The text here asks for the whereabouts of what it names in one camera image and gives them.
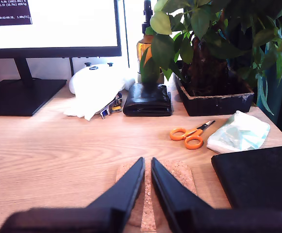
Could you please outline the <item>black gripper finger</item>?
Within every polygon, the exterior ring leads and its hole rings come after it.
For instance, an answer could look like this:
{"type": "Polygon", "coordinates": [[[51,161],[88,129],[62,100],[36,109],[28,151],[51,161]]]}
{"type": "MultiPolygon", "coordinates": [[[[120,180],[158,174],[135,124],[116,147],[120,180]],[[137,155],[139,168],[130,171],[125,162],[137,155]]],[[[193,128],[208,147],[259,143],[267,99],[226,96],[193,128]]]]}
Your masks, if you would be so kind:
{"type": "Polygon", "coordinates": [[[144,201],[145,159],[140,157],[106,192],[87,206],[88,233],[139,233],[144,201]]]}
{"type": "Polygon", "coordinates": [[[174,233],[207,233],[205,213],[212,207],[184,187],[155,157],[151,178],[159,204],[174,233]]]}

